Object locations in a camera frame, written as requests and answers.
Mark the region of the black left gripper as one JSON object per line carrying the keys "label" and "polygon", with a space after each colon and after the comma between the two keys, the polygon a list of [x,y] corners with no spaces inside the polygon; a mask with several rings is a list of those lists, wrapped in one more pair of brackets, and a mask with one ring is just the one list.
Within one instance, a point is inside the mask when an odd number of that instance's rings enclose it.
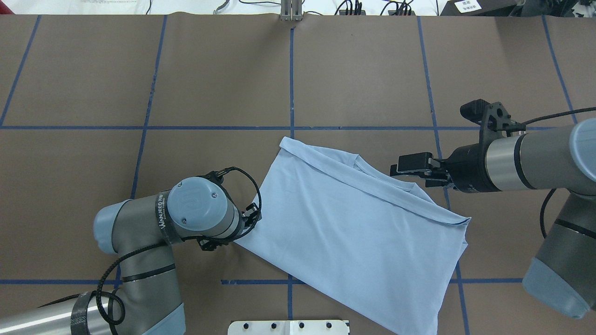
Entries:
{"label": "black left gripper", "polygon": [[213,252],[219,246],[225,246],[230,242],[243,238],[250,233],[256,226],[256,223],[262,218],[260,207],[251,203],[244,212],[238,211],[232,217],[232,224],[230,227],[234,228],[230,235],[226,237],[205,237],[202,236],[197,239],[200,249],[204,252]]}

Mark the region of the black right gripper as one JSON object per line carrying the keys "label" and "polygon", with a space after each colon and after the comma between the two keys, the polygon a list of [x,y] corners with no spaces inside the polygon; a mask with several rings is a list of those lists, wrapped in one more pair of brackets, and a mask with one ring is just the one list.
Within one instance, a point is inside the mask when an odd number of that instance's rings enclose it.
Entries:
{"label": "black right gripper", "polygon": [[432,153],[400,155],[396,165],[390,166],[390,176],[411,175],[426,178],[426,188],[456,189],[464,193],[487,193],[491,182],[486,169],[480,163],[480,146],[457,148],[443,161],[435,159]]}

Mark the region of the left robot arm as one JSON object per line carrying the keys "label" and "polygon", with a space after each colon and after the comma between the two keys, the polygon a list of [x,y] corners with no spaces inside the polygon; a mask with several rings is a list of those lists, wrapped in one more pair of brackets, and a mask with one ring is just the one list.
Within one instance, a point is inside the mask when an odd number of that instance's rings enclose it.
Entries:
{"label": "left robot arm", "polygon": [[100,250],[117,260],[96,289],[1,320],[3,335],[183,335],[187,331],[173,246],[196,241],[210,252],[248,234],[262,198],[240,210],[223,172],[102,208],[94,220]]}

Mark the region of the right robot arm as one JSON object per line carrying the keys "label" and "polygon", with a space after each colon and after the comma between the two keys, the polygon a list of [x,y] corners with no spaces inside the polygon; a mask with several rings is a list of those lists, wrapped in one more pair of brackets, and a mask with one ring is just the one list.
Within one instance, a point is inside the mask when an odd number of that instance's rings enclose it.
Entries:
{"label": "right robot arm", "polygon": [[491,193],[545,189],[543,243],[522,280],[535,299],[573,319],[595,310],[595,119],[505,136],[484,127],[475,144],[439,159],[401,155],[390,176],[417,176],[426,187]]}

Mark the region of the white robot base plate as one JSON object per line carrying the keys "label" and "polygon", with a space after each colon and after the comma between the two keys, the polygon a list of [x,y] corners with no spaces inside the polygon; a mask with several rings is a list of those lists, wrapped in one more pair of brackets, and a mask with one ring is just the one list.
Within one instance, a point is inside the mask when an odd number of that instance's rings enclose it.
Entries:
{"label": "white robot base plate", "polygon": [[344,320],[268,320],[232,322],[228,335],[349,335]]}

